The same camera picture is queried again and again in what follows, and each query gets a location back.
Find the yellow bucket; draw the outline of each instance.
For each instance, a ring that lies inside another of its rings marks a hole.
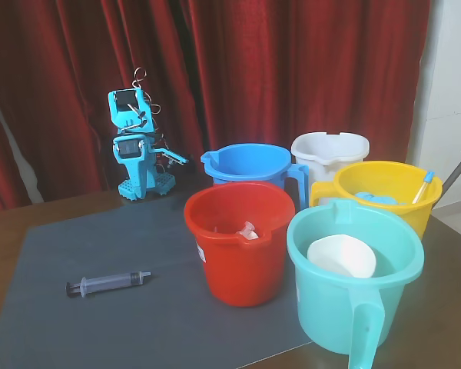
[[[434,177],[419,201],[412,204],[425,175],[423,169],[404,163],[362,161],[341,168],[332,182],[315,182],[311,188],[310,206],[318,205],[320,198],[351,198],[362,205],[393,212],[411,225],[422,238],[432,206],[440,198],[443,190],[442,181]],[[391,196],[399,205],[366,201],[355,196],[358,192]]]

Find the red bucket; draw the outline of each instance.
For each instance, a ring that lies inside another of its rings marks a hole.
[[[194,194],[184,218],[197,241],[211,293],[226,304],[254,306],[281,286],[292,199],[267,182],[235,182]],[[258,237],[236,234],[249,221]]]

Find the syringe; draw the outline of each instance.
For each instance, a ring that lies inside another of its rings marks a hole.
[[[81,294],[84,298],[86,294],[91,294],[92,292],[139,286],[144,283],[144,277],[149,275],[151,275],[150,271],[136,271],[134,273],[124,273],[92,279],[83,277],[81,282],[77,284],[70,284],[67,282],[67,296],[74,298]]]

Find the white cup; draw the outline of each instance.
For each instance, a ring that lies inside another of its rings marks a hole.
[[[348,277],[370,278],[376,270],[372,248],[347,234],[316,240],[307,249],[307,260],[326,271]]]

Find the label sticker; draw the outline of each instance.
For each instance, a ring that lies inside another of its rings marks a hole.
[[[197,248],[198,248],[198,254],[200,255],[200,259],[206,263],[207,260],[205,259],[205,253],[203,252],[203,249],[200,247],[199,244],[197,244]]]

